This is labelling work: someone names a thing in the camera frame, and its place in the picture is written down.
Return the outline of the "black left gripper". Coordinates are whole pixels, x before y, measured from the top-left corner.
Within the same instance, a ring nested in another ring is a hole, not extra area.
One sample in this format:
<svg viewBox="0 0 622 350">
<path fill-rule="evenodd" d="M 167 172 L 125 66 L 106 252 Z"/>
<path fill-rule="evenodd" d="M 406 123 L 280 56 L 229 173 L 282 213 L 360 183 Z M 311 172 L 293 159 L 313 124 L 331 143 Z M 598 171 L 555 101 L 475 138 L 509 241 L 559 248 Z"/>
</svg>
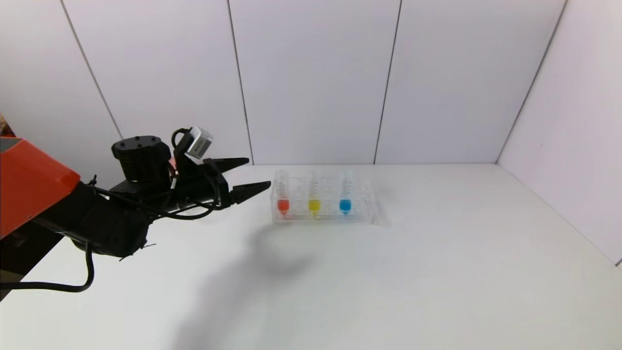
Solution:
<svg viewBox="0 0 622 350">
<path fill-rule="evenodd" d="M 246 157 L 207 158 L 200 162 L 191 158 L 175 158 L 177 184 L 173 193 L 173 208 L 187 209 L 198 203 L 212 201 L 216 210 L 226 209 L 232 203 L 241 204 L 266 191 L 271 181 L 229 185 L 224 173 L 250 162 Z"/>
</svg>

